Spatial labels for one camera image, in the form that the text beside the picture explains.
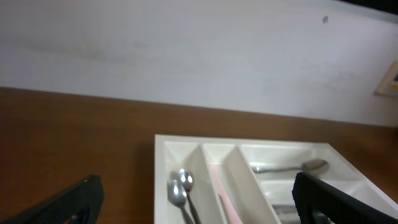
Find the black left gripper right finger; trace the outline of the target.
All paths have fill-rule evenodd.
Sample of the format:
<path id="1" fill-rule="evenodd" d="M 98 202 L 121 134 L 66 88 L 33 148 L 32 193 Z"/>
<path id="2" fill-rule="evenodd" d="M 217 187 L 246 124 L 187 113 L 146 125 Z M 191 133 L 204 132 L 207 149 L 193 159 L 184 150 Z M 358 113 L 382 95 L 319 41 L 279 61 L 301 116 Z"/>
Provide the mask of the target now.
<path id="1" fill-rule="evenodd" d="M 301 223 L 397 224 L 387 215 L 306 173 L 295 176 L 292 196 Z"/>

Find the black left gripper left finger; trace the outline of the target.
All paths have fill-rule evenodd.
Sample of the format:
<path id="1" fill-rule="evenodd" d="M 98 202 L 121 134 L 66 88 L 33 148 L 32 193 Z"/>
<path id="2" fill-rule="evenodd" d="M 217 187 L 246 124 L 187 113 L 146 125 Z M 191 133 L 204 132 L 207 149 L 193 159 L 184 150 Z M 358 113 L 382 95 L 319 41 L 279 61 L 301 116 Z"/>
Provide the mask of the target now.
<path id="1" fill-rule="evenodd" d="M 101 177 L 91 174 L 2 222 L 95 224 L 103 202 L 104 188 Z"/>

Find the metal fork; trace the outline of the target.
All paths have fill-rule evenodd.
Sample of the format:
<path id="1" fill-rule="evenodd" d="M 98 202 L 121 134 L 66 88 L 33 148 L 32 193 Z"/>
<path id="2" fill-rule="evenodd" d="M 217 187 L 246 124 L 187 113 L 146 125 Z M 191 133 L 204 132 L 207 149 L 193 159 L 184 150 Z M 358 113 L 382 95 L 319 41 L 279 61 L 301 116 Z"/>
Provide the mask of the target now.
<path id="1" fill-rule="evenodd" d="M 273 205 L 281 224 L 301 224 L 298 211 L 293 205 Z"/>

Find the small teaspoon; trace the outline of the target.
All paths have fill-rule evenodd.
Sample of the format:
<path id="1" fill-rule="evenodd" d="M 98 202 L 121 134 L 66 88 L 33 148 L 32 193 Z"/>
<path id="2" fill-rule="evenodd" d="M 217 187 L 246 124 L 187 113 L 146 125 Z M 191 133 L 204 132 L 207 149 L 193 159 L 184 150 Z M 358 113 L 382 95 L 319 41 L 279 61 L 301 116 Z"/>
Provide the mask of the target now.
<path id="1" fill-rule="evenodd" d="M 171 180 L 168 183 L 167 192 L 169 202 L 180 209 L 185 224 L 194 224 L 192 218 L 185 209 L 187 193 L 183 185 L 178 180 Z"/>
<path id="2" fill-rule="evenodd" d="M 192 199 L 190 197 L 190 192 L 192 191 L 193 186 L 194 186 L 193 173 L 186 169 L 180 169 L 178 172 L 178 176 L 179 176 L 180 183 L 183 185 L 183 187 L 187 193 L 187 200 L 188 200 L 188 204 L 190 207 L 190 211 L 191 211 L 193 220 L 194 220 L 195 224 L 201 224 L 199 214 L 198 214 L 196 207 L 193 204 Z"/>

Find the pink plastic knife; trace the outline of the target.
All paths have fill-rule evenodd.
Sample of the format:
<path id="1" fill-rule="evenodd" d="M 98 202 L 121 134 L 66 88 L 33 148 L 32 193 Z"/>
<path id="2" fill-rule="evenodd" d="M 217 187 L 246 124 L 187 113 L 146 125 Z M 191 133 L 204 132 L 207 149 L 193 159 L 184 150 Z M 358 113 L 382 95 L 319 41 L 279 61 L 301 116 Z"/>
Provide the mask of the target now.
<path id="1" fill-rule="evenodd" d="M 221 203 L 223 205 L 224 213 L 226 214 L 227 221 L 229 224 L 243 224 L 240 219 L 237 211 L 235 210 L 227 191 L 224 188 L 224 185 L 218 175 L 218 170 L 215 165 L 210 165 L 211 173 L 214 177 L 217 193 L 219 198 L 221 199 Z"/>

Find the large spoon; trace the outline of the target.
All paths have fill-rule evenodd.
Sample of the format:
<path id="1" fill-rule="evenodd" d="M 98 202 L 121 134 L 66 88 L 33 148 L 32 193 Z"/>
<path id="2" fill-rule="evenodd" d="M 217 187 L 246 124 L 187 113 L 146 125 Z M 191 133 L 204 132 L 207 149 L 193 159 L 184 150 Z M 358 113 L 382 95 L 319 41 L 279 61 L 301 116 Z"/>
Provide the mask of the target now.
<path id="1" fill-rule="evenodd" d="M 265 174 L 270 172 L 290 172 L 299 170 L 312 175 L 320 175 L 325 173 L 330 168 L 329 162 L 324 159 L 311 159 L 303 162 L 298 167 L 280 167 L 280 168 L 265 168 L 265 167 L 252 167 L 256 174 Z"/>

